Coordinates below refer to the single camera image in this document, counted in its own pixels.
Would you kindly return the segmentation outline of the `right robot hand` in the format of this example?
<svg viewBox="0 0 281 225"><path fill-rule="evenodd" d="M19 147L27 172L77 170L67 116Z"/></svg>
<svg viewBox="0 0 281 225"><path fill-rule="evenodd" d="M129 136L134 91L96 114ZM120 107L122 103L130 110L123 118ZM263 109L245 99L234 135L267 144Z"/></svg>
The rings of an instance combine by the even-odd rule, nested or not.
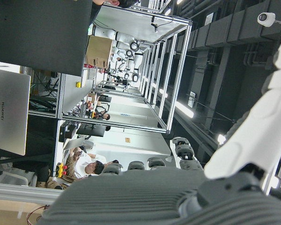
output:
<svg viewBox="0 0 281 225"><path fill-rule="evenodd" d="M73 183L40 225L281 225L248 165L270 173L281 158L281 45L263 96L204 169L159 167Z"/></svg>

